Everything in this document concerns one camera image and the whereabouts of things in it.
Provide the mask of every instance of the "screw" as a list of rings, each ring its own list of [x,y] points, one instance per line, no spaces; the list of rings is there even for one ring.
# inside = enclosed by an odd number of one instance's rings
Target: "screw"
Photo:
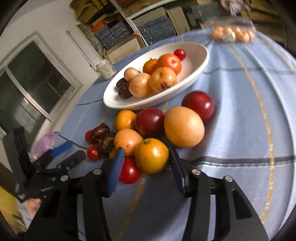
[[[69,177],[67,176],[67,175],[63,175],[63,176],[61,176],[61,181],[62,182],[65,182],[65,181],[67,181],[69,179]]]
[[[229,183],[233,181],[233,178],[231,176],[225,176],[224,179]]]
[[[192,170],[192,173],[193,173],[194,175],[200,175],[200,174],[201,174],[201,171],[200,171],[199,169],[193,169],[193,170]]]
[[[99,168],[93,170],[93,174],[95,174],[95,175],[100,175],[101,173],[102,173],[102,170]]]

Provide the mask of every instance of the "window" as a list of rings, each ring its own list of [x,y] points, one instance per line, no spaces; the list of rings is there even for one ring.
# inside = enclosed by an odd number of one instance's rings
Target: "window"
[[[69,72],[37,33],[17,46],[0,64],[0,135],[23,126],[30,148],[81,86]]]

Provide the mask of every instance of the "white wall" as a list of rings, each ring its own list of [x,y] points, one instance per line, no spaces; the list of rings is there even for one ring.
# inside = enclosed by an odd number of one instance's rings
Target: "white wall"
[[[69,6],[71,0],[29,0],[10,21],[0,37],[0,62],[23,39],[38,31],[51,50],[70,69],[72,74],[83,84],[83,88],[75,95],[52,130],[60,130],[65,120],[73,111],[83,93],[98,78],[98,74],[78,51],[66,34],[66,30],[73,29],[79,24],[75,12]],[[86,48],[91,48],[85,38]],[[0,141],[0,161],[5,164],[5,153]]]

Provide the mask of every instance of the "tablecloth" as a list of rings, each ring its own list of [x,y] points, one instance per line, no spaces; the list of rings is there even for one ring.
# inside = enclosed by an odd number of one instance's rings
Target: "tablecloth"
[[[192,149],[178,149],[208,176],[232,176],[261,218],[271,239],[291,213],[295,203],[296,61],[273,40],[256,33],[255,44],[224,44],[212,40],[210,31],[178,35],[124,58],[114,65],[120,71],[140,55],[173,42],[198,42],[207,47],[210,60],[196,82],[184,92],[156,107],[164,112],[181,105],[192,90],[208,93],[215,102],[215,114],[205,125],[205,137]],[[74,142],[75,150],[89,146],[84,134],[106,122],[114,131],[118,110],[102,101],[110,80],[99,78],[83,95],[63,126],[56,145]],[[161,140],[169,147],[166,138]],[[84,176],[98,162],[86,159],[70,171]],[[179,241],[186,225],[190,199],[177,190],[172,171],[143,174],[132,185],[119,182],[116,192],[104,199],[113,240]],[[211,199],[209,240],[213,238],[215,207]],[[78,224],[83,239],[82,198]]]

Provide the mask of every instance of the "apple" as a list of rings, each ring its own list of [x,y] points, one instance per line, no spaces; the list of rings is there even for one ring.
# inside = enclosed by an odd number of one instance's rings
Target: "apple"
[[[164,130],[164,119],[165,115],[160,109],[143,109],[136,117],[137,132],[145,138],[156,137]]]
[[[204,123],[211,119],[215,105],[212,98],[202,91],[191,91],[184,96],[182,106],[194,110]]]

